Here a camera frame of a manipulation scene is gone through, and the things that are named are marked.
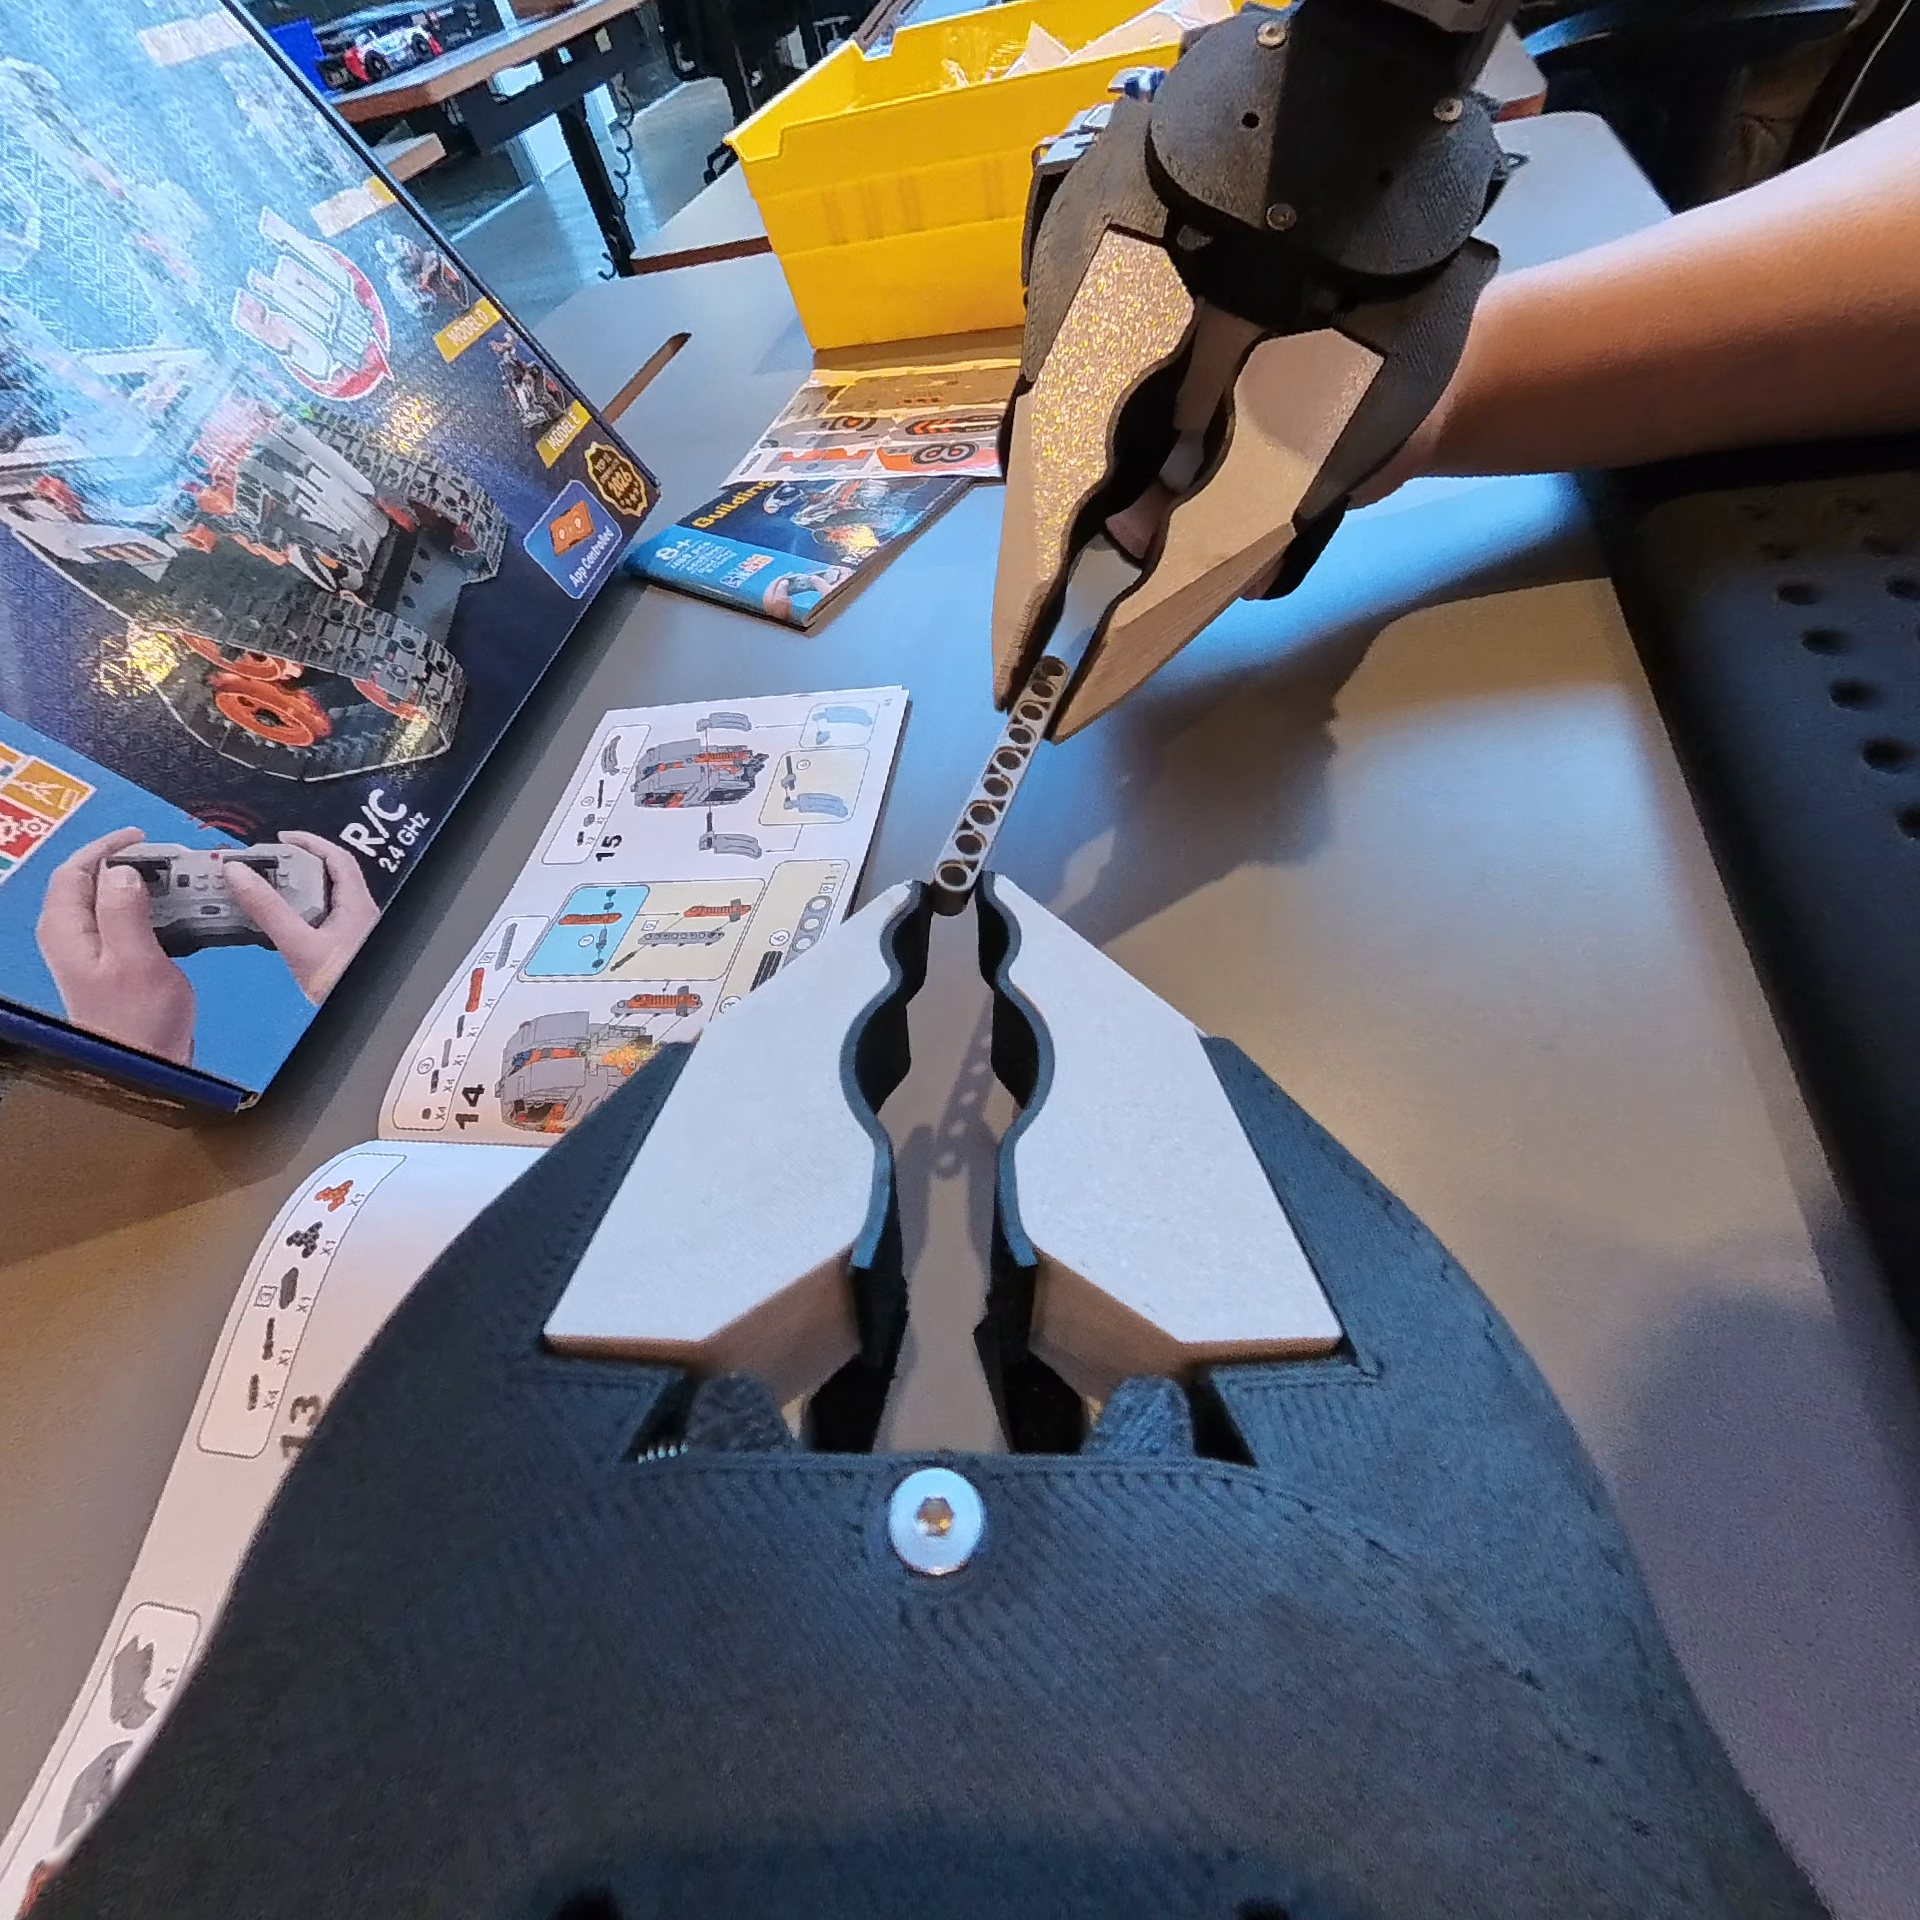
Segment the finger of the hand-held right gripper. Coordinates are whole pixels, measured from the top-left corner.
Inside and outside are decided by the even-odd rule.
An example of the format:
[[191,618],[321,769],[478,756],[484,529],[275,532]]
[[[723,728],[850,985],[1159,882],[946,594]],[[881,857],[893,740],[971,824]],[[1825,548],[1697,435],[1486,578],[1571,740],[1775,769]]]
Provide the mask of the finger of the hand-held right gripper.
[[1041,371],[1014,397],[1002,456],[997,704],[1014,699],[1065,607],[1094,509],[1116,476],[1116,422],[1173,366],[1196,302],[1155,244],[1107,230]]
[[1253,323],[1200,318],[1174,408],[1188,474],[1159,545],[1092,640],[1054,721],[1069,737],[1156,675],[1240,594],[1262,586],[1293,541],[1293,514],[1373,389],[1385,354],[1335,326],[1262,335]]

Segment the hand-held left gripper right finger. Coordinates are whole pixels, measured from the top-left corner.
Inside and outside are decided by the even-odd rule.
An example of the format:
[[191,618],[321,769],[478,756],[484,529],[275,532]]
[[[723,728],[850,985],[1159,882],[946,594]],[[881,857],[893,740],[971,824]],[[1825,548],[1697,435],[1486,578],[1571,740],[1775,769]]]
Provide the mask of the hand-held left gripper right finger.
[[1339,1346],[1339,1318],[1220,1068],[1239,1059],[1002,877],[976,901],[994,986],[994,1283],[976,1328],[1002,1417],[1083,1417],[1124,1379]]

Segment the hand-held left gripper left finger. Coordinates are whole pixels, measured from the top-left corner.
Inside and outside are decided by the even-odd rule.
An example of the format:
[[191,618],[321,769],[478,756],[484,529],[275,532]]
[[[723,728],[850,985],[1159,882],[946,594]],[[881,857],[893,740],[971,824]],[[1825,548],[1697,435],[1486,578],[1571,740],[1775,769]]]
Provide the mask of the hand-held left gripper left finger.
[[907,1328],[881,1106],[910,1064],[921,884],[708,1024],[548,1318],[560,1351],[747,1371],[875,1446]]

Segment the yellow plastic bin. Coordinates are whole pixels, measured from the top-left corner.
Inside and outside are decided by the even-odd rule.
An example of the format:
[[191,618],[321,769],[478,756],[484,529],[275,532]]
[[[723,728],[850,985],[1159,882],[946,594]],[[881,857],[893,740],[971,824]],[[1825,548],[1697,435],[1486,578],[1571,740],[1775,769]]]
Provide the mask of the yellow plastic bin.
[[810,342],[1023,323],[1032,155],[1227,3],[997,6],[842,46],[732,137]]

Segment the grey perforated beam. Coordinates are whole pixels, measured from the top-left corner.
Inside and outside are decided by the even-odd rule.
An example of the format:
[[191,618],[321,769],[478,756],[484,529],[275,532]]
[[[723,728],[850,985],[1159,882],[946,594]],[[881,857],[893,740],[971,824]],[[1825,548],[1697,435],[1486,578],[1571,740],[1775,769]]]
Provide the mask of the grey perforated beam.
[[1030,760],[1054,726],[1065,681],[1069,664],[1047,654],[1013,697],[994,750],[987,756],[933,863],[926,882],[932,912],[956,915],[970,906]]

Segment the person's right forearm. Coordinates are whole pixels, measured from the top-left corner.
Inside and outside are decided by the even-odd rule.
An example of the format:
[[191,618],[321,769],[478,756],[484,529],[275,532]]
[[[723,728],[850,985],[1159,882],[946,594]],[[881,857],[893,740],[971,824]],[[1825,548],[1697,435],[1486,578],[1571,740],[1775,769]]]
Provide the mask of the person's right forearm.
[[1919,110],[1661,225],[1498,276],[1451,386],[1358,491],[1919,424]]

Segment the grey desk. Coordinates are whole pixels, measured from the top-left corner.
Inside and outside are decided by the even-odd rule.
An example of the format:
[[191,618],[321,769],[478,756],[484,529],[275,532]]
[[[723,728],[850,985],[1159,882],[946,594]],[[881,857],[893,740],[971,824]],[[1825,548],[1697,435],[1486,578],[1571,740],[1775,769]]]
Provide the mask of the grey desk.
[[[864,898],[994,737],[1002,491],[808,637],[619,581],[247,1115],[6,1080],[2,1796],[85,1687],[256,1238],[387,1084],[612,707],[904,684]],[[997,863],[1233,1037],[1501,1307],[1836,1915],[1915,1915],[1915,1384],[1575,487],[1423,485],[1042,754]]]

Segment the robot sticker sheet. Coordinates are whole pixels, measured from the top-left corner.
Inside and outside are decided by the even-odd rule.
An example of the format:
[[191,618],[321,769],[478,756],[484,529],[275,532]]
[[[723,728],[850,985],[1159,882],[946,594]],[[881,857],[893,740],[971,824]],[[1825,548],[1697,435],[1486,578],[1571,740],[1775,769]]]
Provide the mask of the robot sticker sheet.
[[1017,359],[933,368],[815,371],[729,474],[999,476],[997,435]]

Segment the open instruction manual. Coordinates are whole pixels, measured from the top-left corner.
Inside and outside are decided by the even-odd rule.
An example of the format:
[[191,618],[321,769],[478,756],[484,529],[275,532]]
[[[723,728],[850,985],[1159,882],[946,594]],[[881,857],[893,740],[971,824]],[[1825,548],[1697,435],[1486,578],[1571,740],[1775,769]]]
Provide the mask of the open instruction manual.
[[695,1043],[847,912],[907,707],[874,687],[601,721],[375,1138],[295,1187],[235,1271],[113,1630],[8,1832],[6,1915],[155,1739],[284,1474],[420,1274],[663,1045]]

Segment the blue instruction booklet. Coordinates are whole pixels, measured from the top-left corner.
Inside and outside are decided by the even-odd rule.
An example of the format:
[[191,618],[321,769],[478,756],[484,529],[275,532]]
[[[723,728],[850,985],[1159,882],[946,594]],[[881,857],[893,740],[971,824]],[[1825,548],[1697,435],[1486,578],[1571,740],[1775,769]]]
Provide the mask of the blue instruction booklet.
[[625,570],[808,628],[970,487],[966,476],[735,481],[637,541]]

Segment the blue robot kit box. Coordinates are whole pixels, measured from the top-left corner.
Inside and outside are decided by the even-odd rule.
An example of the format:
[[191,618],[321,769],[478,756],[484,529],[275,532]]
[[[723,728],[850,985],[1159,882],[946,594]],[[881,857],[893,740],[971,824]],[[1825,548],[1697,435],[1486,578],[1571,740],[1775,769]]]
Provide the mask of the blue robot kit box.
[[654,500],[229,6],[2,6],[6,1049],[242,1110]]

